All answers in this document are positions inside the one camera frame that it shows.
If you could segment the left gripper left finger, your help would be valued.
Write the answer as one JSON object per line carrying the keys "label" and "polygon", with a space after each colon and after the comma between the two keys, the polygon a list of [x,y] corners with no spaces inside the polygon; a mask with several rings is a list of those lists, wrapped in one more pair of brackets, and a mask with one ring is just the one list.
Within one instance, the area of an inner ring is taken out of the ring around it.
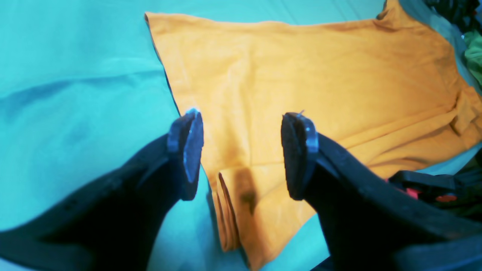
{"label": "left gripper left finger", "polygon": [[36,271],[144,271],[166,214],[198,189],[203,118],[191,109],[121,167],[1,232],[1,258]]}

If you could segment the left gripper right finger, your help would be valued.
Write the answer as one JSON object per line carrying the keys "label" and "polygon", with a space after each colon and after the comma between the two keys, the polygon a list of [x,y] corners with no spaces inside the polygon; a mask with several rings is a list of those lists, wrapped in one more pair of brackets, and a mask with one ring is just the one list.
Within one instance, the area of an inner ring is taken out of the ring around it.
{"label": "left gripper right finger", "polygon": [[281,137],[289,194],[317,212],[330,252],[318,270],[481,270],[481,222],[387,183],[300,113]]}

